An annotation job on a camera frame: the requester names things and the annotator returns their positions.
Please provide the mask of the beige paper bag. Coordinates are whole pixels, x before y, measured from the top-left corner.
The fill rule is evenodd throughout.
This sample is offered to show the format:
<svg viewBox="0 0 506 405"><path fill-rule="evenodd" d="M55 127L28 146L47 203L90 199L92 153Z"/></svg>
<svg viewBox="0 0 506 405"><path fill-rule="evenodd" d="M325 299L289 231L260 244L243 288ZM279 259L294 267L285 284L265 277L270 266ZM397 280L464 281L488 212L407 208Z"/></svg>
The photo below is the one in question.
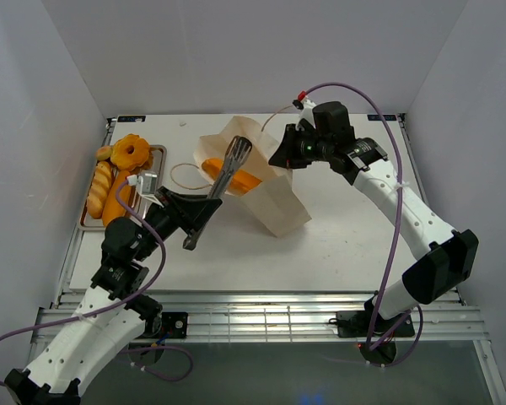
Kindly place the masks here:
<svg viewBox="0 0 506 405"><path fill-rule="evenodd" d="M252 118L233 116L221 132L199 138L190 166L197 169L209 188L222 169L231 140L236 136L250 140L250 155L225 193L237 199L271 234L283 237L309 222L311 217L293 192L293 172L268 164L278 141L264 128Z"/></svg>

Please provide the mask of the long orange bread loaf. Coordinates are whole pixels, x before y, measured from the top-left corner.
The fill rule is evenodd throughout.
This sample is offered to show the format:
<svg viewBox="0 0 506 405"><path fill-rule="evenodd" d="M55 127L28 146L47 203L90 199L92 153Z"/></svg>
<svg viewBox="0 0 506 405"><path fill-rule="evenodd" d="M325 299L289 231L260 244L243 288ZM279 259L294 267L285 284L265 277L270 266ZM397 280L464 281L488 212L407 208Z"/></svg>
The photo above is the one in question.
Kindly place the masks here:
<svg viewBox="0 0 506 405"><path fill-rule="evenodd" d="M114 219L124 217L126 214L126 210L122 207L122 205L118 202L116 198L116 192L118 191L120 185L127 180L127 177L132 173L127 170L121 170L116 176L111 189L109 191L109 196L106 199L104 210L102 213L102 224L104 227L113 221Z"/></svg>

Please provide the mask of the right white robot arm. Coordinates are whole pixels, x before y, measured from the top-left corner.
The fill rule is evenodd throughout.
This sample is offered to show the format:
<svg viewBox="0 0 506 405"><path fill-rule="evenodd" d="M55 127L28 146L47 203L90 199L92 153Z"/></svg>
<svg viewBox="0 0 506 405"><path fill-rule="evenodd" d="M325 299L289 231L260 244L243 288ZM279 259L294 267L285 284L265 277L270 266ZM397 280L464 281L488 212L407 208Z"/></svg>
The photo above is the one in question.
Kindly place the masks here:
<svg viewBox="0 0 506 405"><path fill-rule="evenodd" d="M300 111L299 120L285 127L269 164L297 170L326 162L394 225L416 260L399 281L373 299L374 308L363 315L366 329L383 335L394 326L396 316L419 304L428 305L466 281L479 241L471 230L460 232L443 221L398 180L384 149L372 138L356 136L341 102L317 105L302 99L294 105Z"/></svg>

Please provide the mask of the metal tongs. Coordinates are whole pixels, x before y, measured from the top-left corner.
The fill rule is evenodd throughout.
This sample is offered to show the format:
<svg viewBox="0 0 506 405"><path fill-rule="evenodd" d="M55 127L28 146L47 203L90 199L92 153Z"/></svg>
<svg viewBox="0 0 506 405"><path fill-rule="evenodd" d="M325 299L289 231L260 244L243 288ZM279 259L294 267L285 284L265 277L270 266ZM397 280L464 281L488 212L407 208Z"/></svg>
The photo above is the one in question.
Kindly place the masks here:
<svg viewBox="0 0 506 405"><path fill-rule="evenodd" d="M235 136L230 142L223 160L222 169L220 170L216 181L207 194L209 197L221 198L229 187L234 175L248 159L252 150L252 143L249 139L242 136ZM183 248L193 251L197 243L183 243Z"/></svg>

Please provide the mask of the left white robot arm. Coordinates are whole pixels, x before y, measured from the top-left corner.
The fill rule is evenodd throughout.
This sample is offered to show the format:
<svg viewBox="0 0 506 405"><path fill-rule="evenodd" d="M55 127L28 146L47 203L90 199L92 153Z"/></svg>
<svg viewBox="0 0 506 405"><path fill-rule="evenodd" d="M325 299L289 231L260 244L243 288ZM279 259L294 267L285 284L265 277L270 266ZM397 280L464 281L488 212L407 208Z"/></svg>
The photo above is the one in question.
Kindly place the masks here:
<svg viewBox="0 0 506 405"><path fill-rule="evenodd" d="M186 195L160 187L144 217L111 220L101 245L100 267L84 297L46 350L4 384L17 404L78 404L91 381L135 338L156 335L162 306L149 297L141 262L175 231L193 250L222 204L213 194Z"/></svg>

